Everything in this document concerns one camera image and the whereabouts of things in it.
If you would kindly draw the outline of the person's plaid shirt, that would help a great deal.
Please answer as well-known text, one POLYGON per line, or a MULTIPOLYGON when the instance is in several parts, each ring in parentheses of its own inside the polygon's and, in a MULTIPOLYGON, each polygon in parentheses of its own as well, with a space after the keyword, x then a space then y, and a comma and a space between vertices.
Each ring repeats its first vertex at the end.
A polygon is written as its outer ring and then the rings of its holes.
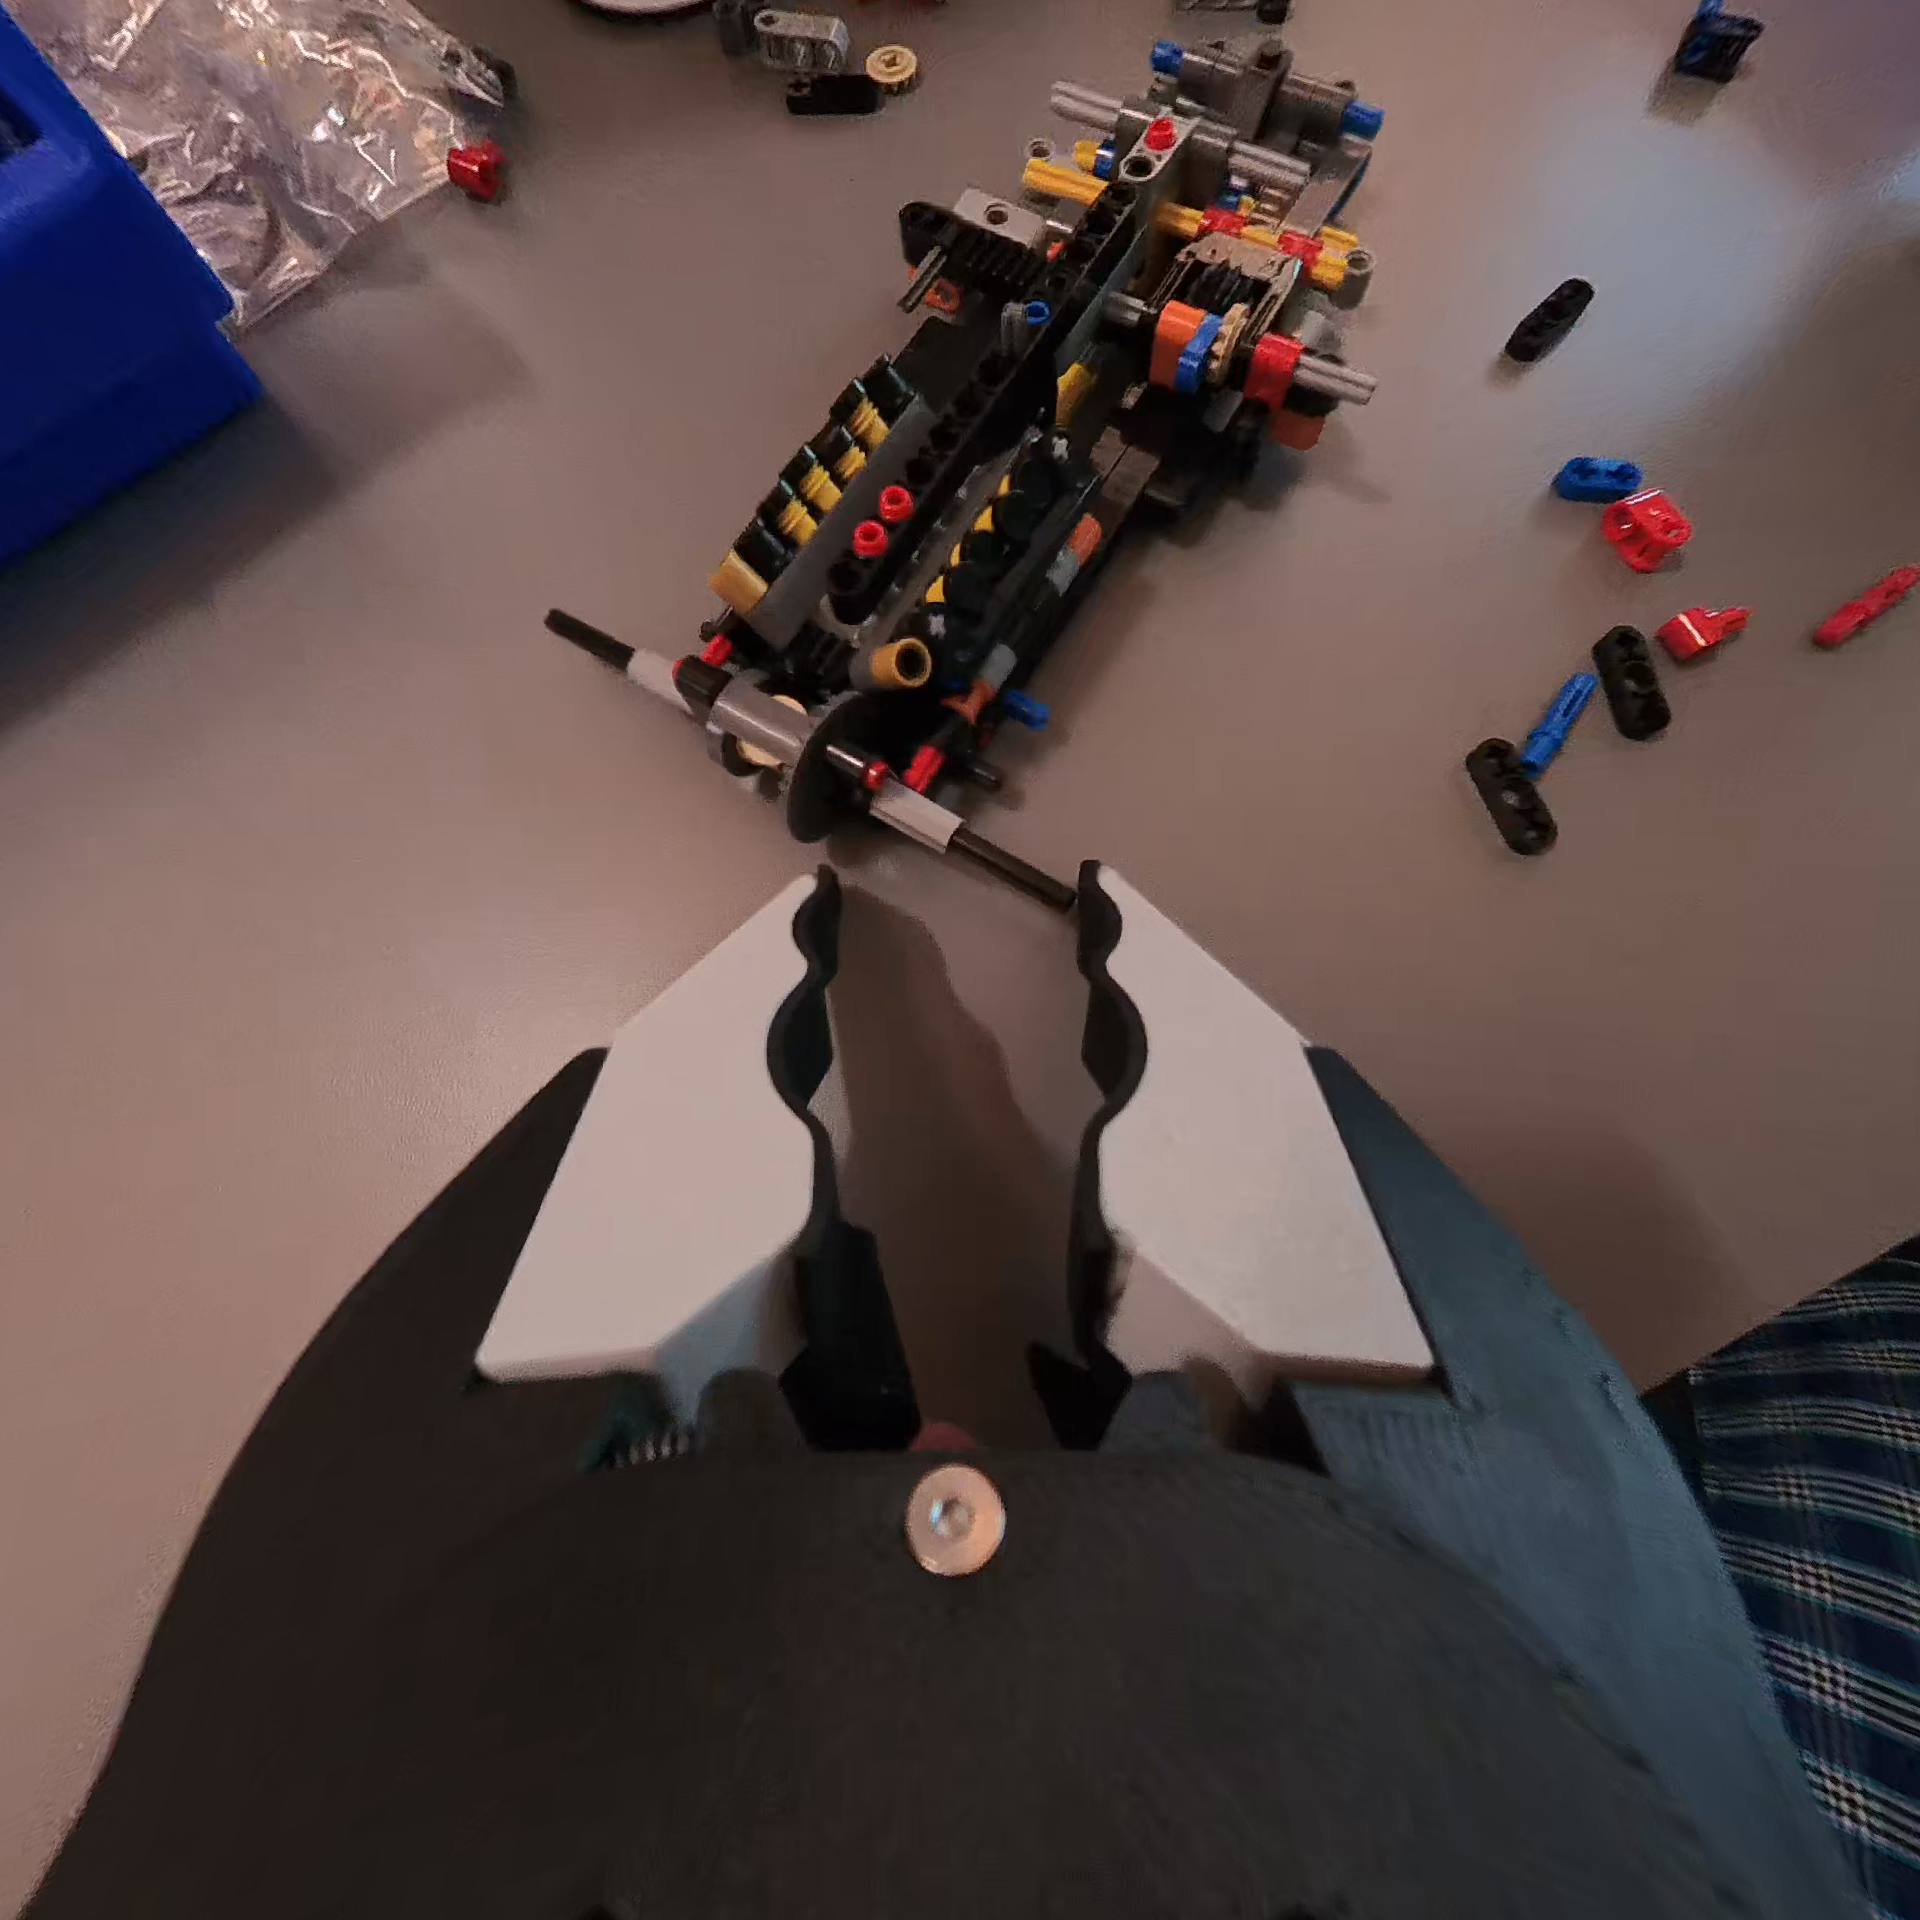
POLYGON ((1644 1391, 1873 1915, 1918 1913, 1918 1240, 1644 1391))

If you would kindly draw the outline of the clear bag of small parts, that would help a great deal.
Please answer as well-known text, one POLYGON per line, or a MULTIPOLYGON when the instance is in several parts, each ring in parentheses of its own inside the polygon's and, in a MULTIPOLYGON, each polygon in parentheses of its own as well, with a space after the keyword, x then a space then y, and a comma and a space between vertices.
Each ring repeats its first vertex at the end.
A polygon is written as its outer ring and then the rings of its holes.
POLYGON ((458 179, 514 66, 408 1, 18 1, 5 12, 154 193, 243 329, 458 179))

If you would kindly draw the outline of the black three-hole liftarm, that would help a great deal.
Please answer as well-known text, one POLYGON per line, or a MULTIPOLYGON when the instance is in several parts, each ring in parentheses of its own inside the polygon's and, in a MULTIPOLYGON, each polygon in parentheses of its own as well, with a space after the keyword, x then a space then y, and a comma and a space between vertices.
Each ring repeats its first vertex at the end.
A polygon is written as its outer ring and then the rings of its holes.
POLYGON ((1510 740, 1479 740, 1462 770, 1507 851, 1540 855, 1556 843, 1557 822, 1510 740))
POLYGON ((1612 625, 1591 644, 1595 684, 1615 731, 1646 744, 1667 731, 1669 704, 1646 633, 1612 625))

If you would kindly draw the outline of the red long pin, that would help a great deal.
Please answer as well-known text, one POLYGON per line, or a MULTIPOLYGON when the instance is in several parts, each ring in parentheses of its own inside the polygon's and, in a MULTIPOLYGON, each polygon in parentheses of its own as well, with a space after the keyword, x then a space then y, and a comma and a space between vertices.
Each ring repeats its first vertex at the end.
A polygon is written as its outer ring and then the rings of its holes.
POLYGON ((1809 633, 1816 650, 1833 651, 1870 625, 1898 610, 1916 589, 1920 580, 1918 563, 1900 563, 1889 567, 1871 586, 1861 588, 1829 612, 1809 633))

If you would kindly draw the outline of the blue long pin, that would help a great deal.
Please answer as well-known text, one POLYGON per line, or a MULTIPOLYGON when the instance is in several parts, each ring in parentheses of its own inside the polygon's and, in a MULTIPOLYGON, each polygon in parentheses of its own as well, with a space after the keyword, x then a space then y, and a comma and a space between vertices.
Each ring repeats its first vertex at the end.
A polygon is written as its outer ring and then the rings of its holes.
POLYGON ((1559 757, 1573 725, 1590 707, 1598 687, 1599 680, 1590 669, 1570 673, 1556 687, 1542 716, 1525 731, 1517 747, 1515 765, 1525 780, 1538 781, 1559 757))

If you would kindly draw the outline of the red perpendicular connector piece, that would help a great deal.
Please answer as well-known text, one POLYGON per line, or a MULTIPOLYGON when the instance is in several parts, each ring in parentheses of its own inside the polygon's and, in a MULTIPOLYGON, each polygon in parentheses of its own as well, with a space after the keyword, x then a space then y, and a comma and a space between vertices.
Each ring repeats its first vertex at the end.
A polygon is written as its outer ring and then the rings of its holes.
POLYGON ((1661 488, 1628 491, 1601 508, 1601 540, 1636 573, 1667 565, 1693 540, 1693 522, 1661 488))

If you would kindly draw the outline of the lego car chassis assembly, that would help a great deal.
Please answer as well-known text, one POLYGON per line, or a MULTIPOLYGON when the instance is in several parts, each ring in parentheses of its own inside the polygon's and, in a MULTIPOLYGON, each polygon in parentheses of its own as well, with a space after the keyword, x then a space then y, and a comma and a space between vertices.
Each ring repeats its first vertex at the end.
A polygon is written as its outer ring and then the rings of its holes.
POLYGON ((900 207, 924 321, 780 468, 691 647, 543 628, 696 721, 796 841, 871 822, 1069 914, 964 795, 999 785, 1006 725, 1046 725, 1036 677, 1132 528, 1375 396, 1339 316, 1373 282, 1341 221, 1381 109, 1276 29, 1160 39, 1140 92, 1059 80, 1049 108, 1083 140, 1029 141, 1018 197, 900 207))

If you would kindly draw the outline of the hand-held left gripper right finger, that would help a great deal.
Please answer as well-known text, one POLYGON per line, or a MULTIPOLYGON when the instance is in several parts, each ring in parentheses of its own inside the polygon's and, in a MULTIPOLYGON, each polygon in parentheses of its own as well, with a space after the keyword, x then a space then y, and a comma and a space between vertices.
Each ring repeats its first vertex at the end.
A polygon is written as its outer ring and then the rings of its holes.
POLYGON ((1063 1447, 1186 1380, 1233 1436, 1284 1390, 1424 1387, 1436 1356, 1301 1031, 1101 859, 1076 875, 1067 1353, 1025 1353, 1063 1447))

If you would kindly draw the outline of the black thin liftarm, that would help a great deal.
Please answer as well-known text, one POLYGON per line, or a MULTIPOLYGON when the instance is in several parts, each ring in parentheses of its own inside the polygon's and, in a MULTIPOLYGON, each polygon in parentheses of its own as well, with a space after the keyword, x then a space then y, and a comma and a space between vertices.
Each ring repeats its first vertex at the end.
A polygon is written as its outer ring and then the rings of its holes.
POLYGON ((1506 335, 1500 356, 1515 367, 1532 367, 1570 335, 1587 314, 1595 287, 1586 277, 1557 282, 1543 300, 1538 300, 1506 335))

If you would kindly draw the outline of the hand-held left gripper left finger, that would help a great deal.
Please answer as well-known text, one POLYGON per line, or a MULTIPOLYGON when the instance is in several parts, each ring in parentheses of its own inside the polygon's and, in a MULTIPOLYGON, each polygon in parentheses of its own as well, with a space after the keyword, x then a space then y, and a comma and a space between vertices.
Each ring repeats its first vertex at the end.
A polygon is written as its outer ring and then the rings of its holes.
POLYGON ((798 878, 618 1028, 477 1344, 483 1380, 637 1380, 688 1430, 714 1380, 760 1373, 818 1447, 915 1437, 877 1243, 813 1109, 842 916, 829 868, 798 878))

